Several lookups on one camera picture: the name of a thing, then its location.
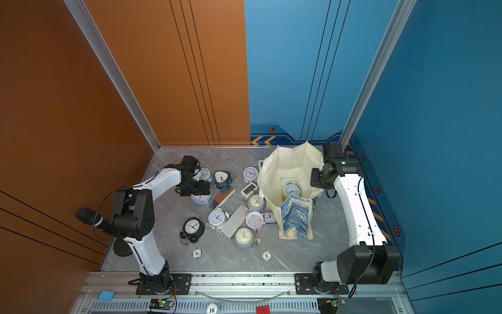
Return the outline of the light blue triangular clock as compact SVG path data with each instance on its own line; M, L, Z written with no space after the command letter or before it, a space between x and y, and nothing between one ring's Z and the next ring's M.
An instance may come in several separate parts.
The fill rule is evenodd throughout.
M195 203L196 205L199 206L206 206L208 203L212 200L213 198L213 193L210 192L208 195L190 195L190 199Z

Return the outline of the cream blue-rim alarm clock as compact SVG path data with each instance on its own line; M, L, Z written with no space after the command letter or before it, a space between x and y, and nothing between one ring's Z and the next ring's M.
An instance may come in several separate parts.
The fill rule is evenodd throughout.
M301 196L301 185L299 183L286 183L283 189L283 198L287 200L290 196Z

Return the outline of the cream canvas bag blue print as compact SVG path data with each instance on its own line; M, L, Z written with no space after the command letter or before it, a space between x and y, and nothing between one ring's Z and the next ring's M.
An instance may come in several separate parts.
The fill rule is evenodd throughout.
M277 147L264 160L258 186L277 221L279 238L313 239L315 198L323 190L311 186L311 171L322 165L322 153L308 142L293 148Z

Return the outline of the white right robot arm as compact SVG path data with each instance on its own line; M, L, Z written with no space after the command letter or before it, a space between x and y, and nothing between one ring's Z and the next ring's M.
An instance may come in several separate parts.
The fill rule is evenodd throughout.
M311 171L311 186L326 192L334 190L340 198L349 227L350 247L336 260L316 264L312 286L320 294L337 294L337 287L352 285L348 294L353 296L359 284L387 284L400 264L401 254L377 223L360 163L346 157L340 143L327 143L322 148L324 165Z

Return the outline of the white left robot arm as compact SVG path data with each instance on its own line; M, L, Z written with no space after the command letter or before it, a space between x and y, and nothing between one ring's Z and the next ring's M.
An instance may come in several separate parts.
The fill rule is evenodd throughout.
M181 163L165 166L150 179L116 191L111 224L116 238L124 240L139 265L137 294L165 294L171 289L169 265L153 235L154 202L171 189L179 196L210 194L210 183L195 179L199 170L196 158L184 156Z

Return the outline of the light blue round clock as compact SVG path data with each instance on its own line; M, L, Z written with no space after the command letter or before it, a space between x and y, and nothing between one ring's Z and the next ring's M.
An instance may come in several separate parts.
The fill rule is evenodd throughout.
M213 180L211 170L207 167L202 167L197 174L197 179L198 181L206 181L210 183Z

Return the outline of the brown rectangular mirror clock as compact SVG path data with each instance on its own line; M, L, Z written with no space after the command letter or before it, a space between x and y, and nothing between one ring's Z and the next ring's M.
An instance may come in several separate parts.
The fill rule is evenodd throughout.
M226 201L235 194L235 188L227 185L222 188L213 199L208 203L207 207L214 210L226 203Z

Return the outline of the dark teal triangular clock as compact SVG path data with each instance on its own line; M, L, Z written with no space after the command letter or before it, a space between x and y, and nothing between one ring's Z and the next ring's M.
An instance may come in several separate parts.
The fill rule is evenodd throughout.
M214 183L218 190L222 190L224 187L231 184L232 181L232 176L228 171L220 170L214 173Z

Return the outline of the black twin-bell alarm clock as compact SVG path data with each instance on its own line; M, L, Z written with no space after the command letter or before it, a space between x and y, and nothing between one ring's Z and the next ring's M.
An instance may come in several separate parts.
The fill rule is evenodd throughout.
M188 240L190 243L197 243L205 233L205 224L196 217L191 217L183 224L180 232L181 240Z

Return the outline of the white twin-bell alarm clock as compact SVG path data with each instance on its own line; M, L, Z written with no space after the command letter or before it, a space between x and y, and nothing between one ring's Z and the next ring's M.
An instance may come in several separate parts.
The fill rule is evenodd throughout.
M221 208L217 208L210 212L208 216L209 227L215 231L219 231L230 218L230 214Z

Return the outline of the grey rectangular flat clock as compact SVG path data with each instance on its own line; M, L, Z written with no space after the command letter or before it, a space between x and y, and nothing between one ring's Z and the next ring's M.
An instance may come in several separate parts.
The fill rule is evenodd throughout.
M225 225L220 229L221 233L228 238L232 238L236 231L245 222L250 210L247 206L241 204L236 211L230 216Z

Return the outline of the tilted white digital clock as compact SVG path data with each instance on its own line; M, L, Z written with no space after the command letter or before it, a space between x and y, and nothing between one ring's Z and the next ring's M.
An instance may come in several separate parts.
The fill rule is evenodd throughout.
M241 195L243 198L249 198L259 189L258 185L254 182L248 183L242 190Z

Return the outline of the white round alarm clock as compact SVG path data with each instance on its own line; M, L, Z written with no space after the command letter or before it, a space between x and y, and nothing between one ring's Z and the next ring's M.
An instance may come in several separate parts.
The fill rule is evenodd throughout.
M246 183L256 182L258 175L259 170L256 167L246 167L243 171L243 179Z

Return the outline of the small black square clock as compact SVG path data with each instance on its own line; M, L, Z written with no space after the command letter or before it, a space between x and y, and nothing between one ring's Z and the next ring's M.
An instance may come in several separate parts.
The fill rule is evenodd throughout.
M264 213L264 222L265 224L275 224L277 222L274 213L272 212L265 212Z

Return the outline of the pink round alarm clock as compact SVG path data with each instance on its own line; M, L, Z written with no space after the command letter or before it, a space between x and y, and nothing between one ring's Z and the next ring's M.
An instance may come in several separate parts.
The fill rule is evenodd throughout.
M246 225L253 231L261 230L265 225L265 219L262 213L251 211L245 219Z

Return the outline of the blue beige-face alarm clock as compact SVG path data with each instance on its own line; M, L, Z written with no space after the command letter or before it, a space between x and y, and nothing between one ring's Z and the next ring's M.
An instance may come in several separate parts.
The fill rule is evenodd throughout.
M242 227L234 234L235 245L242 250L249 249L254 244L254 233L247 227Z

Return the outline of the left white round marker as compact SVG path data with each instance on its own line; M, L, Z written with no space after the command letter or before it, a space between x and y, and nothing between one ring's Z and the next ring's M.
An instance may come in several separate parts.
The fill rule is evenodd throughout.
M192 257L194 259L199 259L199 258L201 258L201 256L202 256L202 250L201 249L197 248L197 249L194 249L192 251Z

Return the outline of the white round marker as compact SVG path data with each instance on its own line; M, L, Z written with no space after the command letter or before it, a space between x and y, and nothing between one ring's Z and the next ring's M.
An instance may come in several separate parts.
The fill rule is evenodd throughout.
M192 251L192 257L194 259L199 259L199 258L201 258L201 256L202 256L202 250L201 249L197 248L197 249L194 249Z
M272 258L272 254L270 251L263 252L262 259L264 259L265 261L269 261L269 260L271 260L271 258Z

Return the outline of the right white round marker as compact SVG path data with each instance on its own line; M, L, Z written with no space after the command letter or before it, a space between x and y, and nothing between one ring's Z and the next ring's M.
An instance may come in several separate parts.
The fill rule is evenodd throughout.
M272 258L272 254L270 251L263 252L262 259L264 259L265 261L269 261L269 260L271 260L271 258Z

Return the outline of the black microphone on stand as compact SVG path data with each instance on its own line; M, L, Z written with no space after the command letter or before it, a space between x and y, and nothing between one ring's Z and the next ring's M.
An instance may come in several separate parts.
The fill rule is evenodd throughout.
M115 255L119 257L127 257L133 255L132 249L129 247L129 245L122 238L117 237L112 224L104 219L97 211L94 211L90 208L80 208L75 213L75 217L85 225L93 226L104 234L112 236L114 239L112 250Z

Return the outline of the green circuit board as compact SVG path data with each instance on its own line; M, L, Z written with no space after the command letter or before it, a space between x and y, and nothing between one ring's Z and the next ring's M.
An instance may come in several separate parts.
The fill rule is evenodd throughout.
M149 311L158 311L160 313L176 309L176 302L167 298L152 298L149 303Z

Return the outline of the white number ten tag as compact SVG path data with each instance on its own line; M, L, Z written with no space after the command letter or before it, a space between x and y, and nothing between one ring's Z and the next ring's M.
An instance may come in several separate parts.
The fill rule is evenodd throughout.
M206 314L219 314L220 307L216 303L210 303L206 308Z

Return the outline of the blue sticky pad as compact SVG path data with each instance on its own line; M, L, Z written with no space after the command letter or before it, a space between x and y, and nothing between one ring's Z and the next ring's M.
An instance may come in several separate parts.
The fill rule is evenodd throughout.
M114 298L115 292L109 291L109 290L102 290L98 300L100 301L106 301L110 302Z

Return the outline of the red block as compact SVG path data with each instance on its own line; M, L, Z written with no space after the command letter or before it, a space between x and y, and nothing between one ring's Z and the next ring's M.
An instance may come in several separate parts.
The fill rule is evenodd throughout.
M269 306L260 306L256 308L256 314L271 314Z

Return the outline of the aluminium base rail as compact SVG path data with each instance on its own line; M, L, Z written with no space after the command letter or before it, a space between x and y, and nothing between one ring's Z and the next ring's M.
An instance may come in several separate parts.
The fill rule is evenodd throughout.
M311 286L310 274L295 271L173 272L175 280L165 294L137 294L133 272L89 274L72 313L160 313L149 311L152 298L176 302L176 309L163 313L206 313L210 303L220 313L256 313L269 306L271 313L414 313L401 279L393 275L385 285L359 285L349 297L350 287L338 293L320 294ZM102 290L115 292L110 302L100 301Z

